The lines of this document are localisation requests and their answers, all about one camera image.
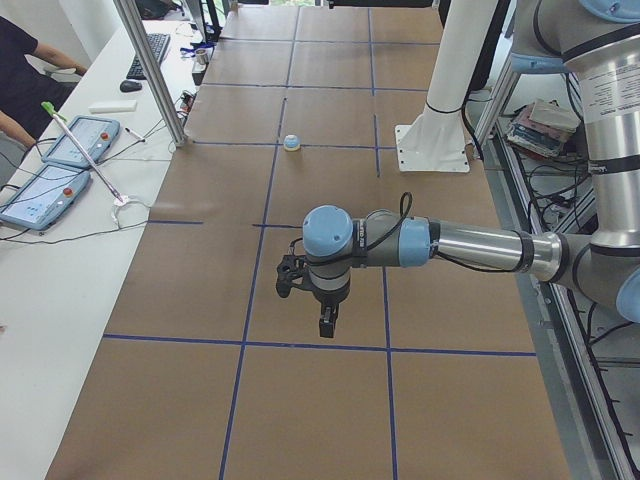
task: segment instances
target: black shirt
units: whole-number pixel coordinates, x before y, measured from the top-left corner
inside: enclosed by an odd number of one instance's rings
[[[18,122],[34,138],[51,121],[40,103],[60,108],[70,89],[33,68],[25,55],[32,54],[38,40],[0,17],[0,110]]]

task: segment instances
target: silver metal rail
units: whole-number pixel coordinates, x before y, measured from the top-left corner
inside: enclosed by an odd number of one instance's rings
[[[504,132],[500,129],[500,123],[496,123],[496,128],[502,138]],[[526,211],[528,203],[530,201],[528,191],[524,184],[524,179],[520,175],[519,166],[514,155],[510,153],[510,148],[504,146],[505,156],[509,165],[509,170],[512,172],[513,179],[518,191],[518,197],[522,208]],[[538,218],[535,209],[531,214],[531,227],[532,233],[540,234],[544,231],[542,228],[540,219]],[[555,284],[550,284],[551,291],[555,297],[555,303],[560,310],[560,318],[567,332],[567,338],[571,346],[573,356],[576,360],[576,365],[582,382],[588,393],[588,399],[591,404],[594,415],[597,419],[598,429],[600,430],[602,437],[607,446],[607,452],[611,459],[612,467],[614,468],[617,478],[620,480],[634,480],[633,469],[629,463],[624,447],[615,425],[609,415],[609,409],[605,394],[602,391],[600,382],[594,371],[594,367],[591,365],[591,360],[587,352],[587,346],[585,345],[580,326],[578,325],[578,319],[575,317],[573,310],[570,308],[569,298],[567,296],[566,289]]]
[[[509,54],[507,55],[504,65],[502,65],[498,80],[496,80],[496,84],[491,90],[491,101],[482,110],[482,115],[480,115],[480,119],[478,120],[476,137],[480,145],[489,137],[491,130],[498,121],[498,117],[507,106],[507,102],[509,98],[511,98],[511,94],[516,88],[519,79],[520,74],[511,69],[511,55]]]
[[[186,135],[176,115],[173,100],[171,100],[169,89],[160,71],[160,65],[158,65],[153,56],[153,51],[147,40],[147,32],[138,13],[138,7],[136,7],[134,0],[113,0],[113,3],[129,34],[129,38],[131,38],[133,48],[142,64],[151,92],[156,99],[158,109],[160,109],[160,114],[169,129],[171,138],[176,147],[181,147],[186,141]]]

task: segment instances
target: computer mouse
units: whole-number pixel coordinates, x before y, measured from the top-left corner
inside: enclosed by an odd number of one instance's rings
[[[142,90],[142,83],[137,80],[123,80],[120,84],[121,92],[137,92],[138,90]]]

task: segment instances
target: tablet screen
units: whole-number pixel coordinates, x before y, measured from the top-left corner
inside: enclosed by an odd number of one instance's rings
[[[11,200],[3,213],[19,220],[38,223],[49,206],[62,195],[62,190],[77,176],[78,172],[49,166],[20,195]]]
[[[71,132],[78,139],[80,145],[89,151],[100,140],[100,134],[107,130],[110,123],[104,120],[80,118],[71,127]],[[59,162],[82,163],[85,161],[80,151],[67,136],[64,136],[52,151],[47,152],[47,156]]]

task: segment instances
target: wires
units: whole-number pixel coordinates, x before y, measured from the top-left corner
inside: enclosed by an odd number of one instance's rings
[[[484,162],[484,152],[482,151],[482,147],[480,146],[478,137],[476,137],[476,130],[473,128],[473,126],[471,125],[471,122],[469,122],[469,119],[467,118],[466,102],[462,105],[461,113],[462,113],[462,123],[464,124],[464,128],[466,128],[467,132],[469,132],[469,135],[471,135],[471,140],[473,141],[473,145],[476,147],[476,150],[478,151],[478,156],[480,157],[480,160]]]
[[[534,208],[538,214],[540,225],[545,229],[545,231],[552,230],[553,222],[550,222],[549,220],[549,212],[554,211],[557,213],[557,218],[555,219],[557,222],[560,218],[570,212],[569,209],[572,210],[573,215],[576,217],[576,224],[578,225],[578,228],[581,229],[582,227],[578,220],[577,213],[578,188],[589,179],[586,160],[583,160],[580,157],[569,160],[555,159],[551,160],[553,164],[541,164],[532,170],[527,171],[520,152],[514,149],[514,154],[518,161],[518,166],[530,197],[530,201],[527,206],[529,233],[532,231],[531,216]],[[536,177],[546,176],[572,177],[573,181],[571,182],[571,185],[542,194],[534,187],[533,179]]]
[[[27,229],[27,230],[24,230],[23,232],[18,233],[17,235],[13,235],[11,237],[0,238],[0,241],[10,242],[10,243],[19,243],[21,245],[57,245],[59,243],[73,242],[73,241],[76,241],[76,240],[82,240],[84,238],[95,237],[95,236],[98,236],[98,235],[105,235],[105,234],[108,234],[108,233],[116,233],[116,232],[121,232],[121,231],[125,231],[125,230],[131,230],[133,228],[141,227],[142,225],[145,225],[146,223],[147,223],[147,220],[144,220],[142,222],[134,223],[133,225],[125,225],[124,227],[117,227],[117,228],[113,228],[111,230],[102,230],[102,231],[99,231],[99,232],[91,232],[91,233],[86,233],[84,235],[79,235],[77,237],[61,238],[59,240],[52,240],[52,241],[36,240],[35,242],[29,242],[29,241],[25,241],[25,240],[14,240],[16,237],[19,237],[20,235],[23,235],[23,234],[27,233],[29,231],[29,229]]]
[[[289,244],[289,255],[296,254],[296,244],[302,241],[302,237],[296,238]]]
[[[620,325],[616,325],[615,327],[611,327],[609,330],[604,332],[602,335],[600,335],[600,336],[594,338],[593,340],[591,340],[589,342],[589,346],[593,347],[596,343],[600,342],[601,340],[604,340],[609,335],[611,335],[613,332],[615,332],[617,330],[620,330],[621,328],[629,327],[629,326],[634,325],[634,324],[635,324],[635,322],[626,321],[624,323],[621,323]]]
[[[468,263],[464,263],[461,260],[458,260],[454,257],[451,257],[445,253],[442,252],[436,252],[436,256],[442,258],[443,260],[446,260],[447,262],[451,262],[451,263],[455,263],[456,265],[466,268],[468,270],[473,270],[474,272],[482,272],[482,273],[514,273],[517,272],[518,270],[516,269],[511,269],[511,270],[502,270],[502,269],[498,269],[498,268],[481,268],[481,267],[476,267],[474,265],[469,265]]]
[[[108,156],[107,158],[105,158],[105,159],[104,159],[102,162],[100,162],[100,163],[104,163],[104,162],[106,162],[107,160],[111,160],[111,159],[113,159],[113,158],[116,158],[118,155],[122,155],[124,152],[126,152],[126,151],[127,151],[127,150],[129,150],[130,148],[135,147],[135,146],[136,146],[136,145],[138,145],[139,143],[144,143],[144,141],[145,141],[146,139],[148,139],[151,135],[153,135],[153,134],[155,134],[155,133],[159,132],[160,130],[162,130],[163,128],[165,128],[165,126],[162,126],[162,127],[158,128],[158,129],[156,129],[156,127],[157,127],[158,125],[160,125],[160,123],[162,123],[162,121],[163,121],[162,119],[158,120],[158,121],[156,122],[156,124],[155,124],[153,127],[151,127],[151,128],[149,129],[149,131],[147,131],[147,133],[145,133],[145,134],[142,136],[142,140],[136,140],[136,141],[135,141],[135,142],[133,142],[132,144],[130,144],[130,145],[128,145],[128,146],[126,146],[126,147],[124,147],[124,148],[123,148],[122,150],[120,150],[118,153],[114,153],[113,155]]]
[[[578,97],[578,100],[581,101],[580,93],[578,92],[578,88],[573,85],[571,82],[571,76],[568,73],[564,74],[565,87],[567,89],[567,96],[569,97],[569,103],[571,104],[571,109],[573,113],[580,119],[581,122],[584,122],[584,118],[582,114],[578,111],[575,100],[573,99],[574,94]]]
[[[405,208],[404,201],[407,199],[408,199],[408,205]],[[398,219],[396,224],[393,227],[391,227],[389,231],[387,231],[384,235],[378,238],[375,242],[367,245],[367,252],[376,248],[378,245],[384,242],[387,238],[393,235],[398,230],[398,228],[402,226],[402,222],[404,222],[407,218],[407,215],[409,215],[412,205],[413,205],[413,195],[411,195],[411,192],[404,192],[400,197],[400,218]]]

